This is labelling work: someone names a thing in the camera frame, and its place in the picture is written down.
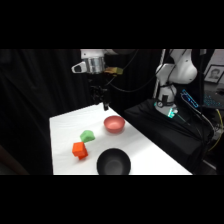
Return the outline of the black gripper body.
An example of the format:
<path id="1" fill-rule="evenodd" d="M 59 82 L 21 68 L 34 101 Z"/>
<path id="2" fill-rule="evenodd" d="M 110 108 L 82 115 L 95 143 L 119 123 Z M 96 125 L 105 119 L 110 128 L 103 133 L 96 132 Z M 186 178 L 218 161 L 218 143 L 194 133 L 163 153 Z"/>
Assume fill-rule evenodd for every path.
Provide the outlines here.
<path id="1" fill-rule="evenodd" d="M 88 77 L 91 97 L 94 101 L 102 101 L 108 92 L 106 77 L 102 74 L 94 74 Z"/>

